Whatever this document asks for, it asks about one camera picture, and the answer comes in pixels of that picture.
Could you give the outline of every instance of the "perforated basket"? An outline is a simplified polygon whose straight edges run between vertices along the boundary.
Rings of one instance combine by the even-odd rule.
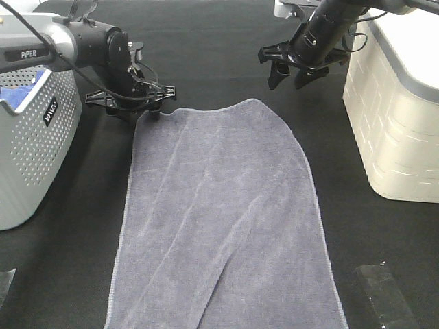
[[[0,74],[0,86],[29,85],[41,70]],[[16,109],[0,100],[0,230],[34,214],[66,156],[81,111],[71,71],[44,70]]]

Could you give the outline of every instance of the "white plastic container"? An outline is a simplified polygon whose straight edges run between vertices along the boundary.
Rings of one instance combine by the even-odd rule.
[[[388,14],[357,31],[368,43],[352,55],[343,99],[370,185],[439,202],[439,16]]]
[[[39,70],[44,68],[0,74],[0,86],[30,84]],[[0,230],[34,214],[66,156],[81,111],[71,71],[45,70],[17,109],[0,100]]]
[[[17,12],[33,12],[43,2],[47,0],[5,0],[5,2],[12,6]],[[0,5],[0,14],[9,14],[9,12]]]

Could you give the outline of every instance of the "microfiber towel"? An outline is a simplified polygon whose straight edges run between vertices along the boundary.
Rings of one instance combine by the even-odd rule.
[[[347,328],[307,159],[262,102],[139,119],[105,328]]]

